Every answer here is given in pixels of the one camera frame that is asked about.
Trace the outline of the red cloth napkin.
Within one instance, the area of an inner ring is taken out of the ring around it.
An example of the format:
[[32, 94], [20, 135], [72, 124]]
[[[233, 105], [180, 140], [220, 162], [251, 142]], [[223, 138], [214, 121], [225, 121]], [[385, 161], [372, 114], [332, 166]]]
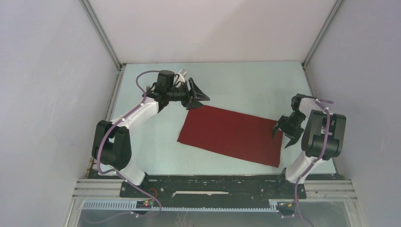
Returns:
[[275, 120], [212, 106], [188, 111], [177, 141], [217, 154], [279, 167], [282, 133]]

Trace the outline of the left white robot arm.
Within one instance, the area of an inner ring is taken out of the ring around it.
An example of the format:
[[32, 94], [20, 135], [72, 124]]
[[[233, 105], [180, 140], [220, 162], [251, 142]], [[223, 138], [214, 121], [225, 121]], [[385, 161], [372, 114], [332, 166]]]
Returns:
[[147, 87], [134, 109], [113, 121], [98, 122], [92, 157], [131, 182], [131, 191], [138, 197], [144, 197], [149, 192], [149, 183], [144, 181], [147, 174], [137, 166], [132, 154], [131, 134], [134, 129], [161, 112], [170, 102], [180, 102], [186, 110], [190, 110], [203, 107], [203, 102], [209, 100], [192, 78], [177, 85], [172, 79], [155, 82]]

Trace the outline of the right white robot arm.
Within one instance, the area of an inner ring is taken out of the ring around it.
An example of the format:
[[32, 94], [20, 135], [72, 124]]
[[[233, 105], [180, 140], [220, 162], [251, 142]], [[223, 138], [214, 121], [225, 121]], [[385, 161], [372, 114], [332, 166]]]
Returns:
[[283, 171], [285, 179], [275, 184], [275, 192], [286, 198], [294, 191], [294, 184], [303, 184], [307, 176], [319, 165], [338, 157], [342, 151], [347, 118], [333, 113], [324, 106], [325, 101], [313, 96], [296, 94], [291, 99], [292, 113], [281, 116], [272, 129], [289, 138], [286, 147], [301, 142], [301, 153]]

